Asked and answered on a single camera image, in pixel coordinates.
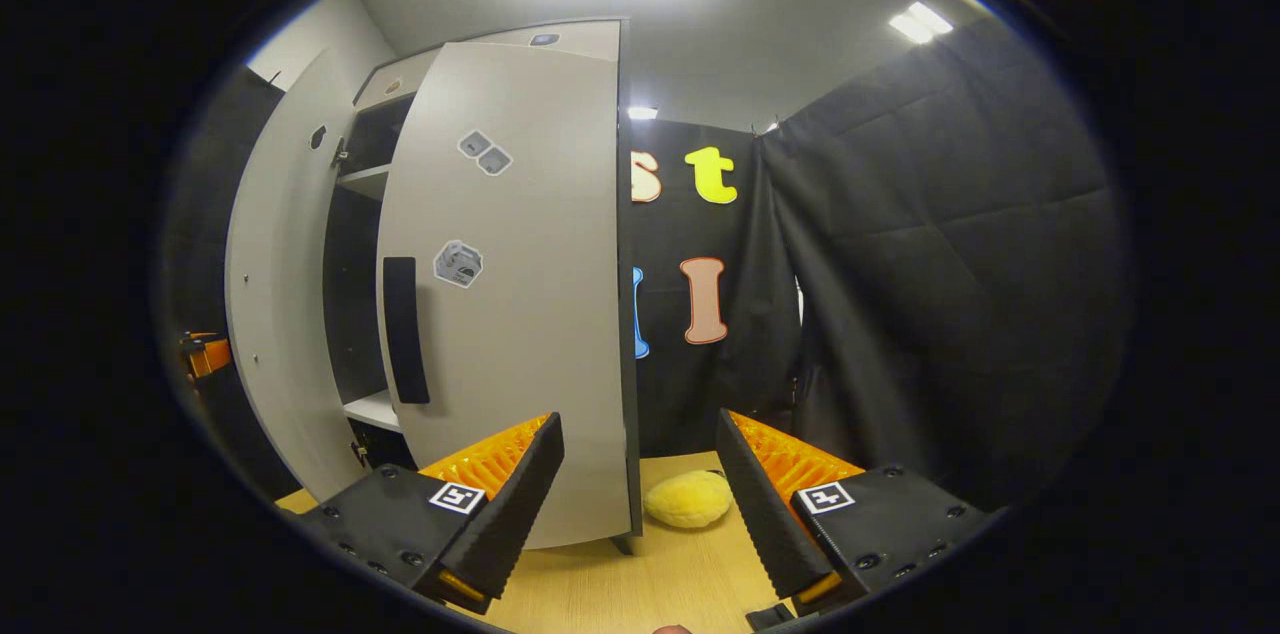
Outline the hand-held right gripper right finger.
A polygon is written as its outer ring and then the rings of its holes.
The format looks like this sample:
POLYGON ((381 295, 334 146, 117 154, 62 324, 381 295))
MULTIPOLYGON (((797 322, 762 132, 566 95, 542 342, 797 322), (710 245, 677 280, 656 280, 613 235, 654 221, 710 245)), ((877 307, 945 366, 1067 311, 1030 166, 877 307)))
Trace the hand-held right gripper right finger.
POLYGON ((911 469, 859 467, 730 410, 716 452, 765 575, 799 616, 915 580, 993 520, 911 469))

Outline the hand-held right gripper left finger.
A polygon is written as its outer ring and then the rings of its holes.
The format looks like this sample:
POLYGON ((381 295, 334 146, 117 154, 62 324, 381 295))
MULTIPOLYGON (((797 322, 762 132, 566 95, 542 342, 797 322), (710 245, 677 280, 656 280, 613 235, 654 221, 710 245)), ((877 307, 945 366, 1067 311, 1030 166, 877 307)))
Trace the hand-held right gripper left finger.
POLYGON ((422 470, 384 464, 298 524, 403 588, 483 615, 503 596, 563 460, 561 415, 548 412, 422 470))

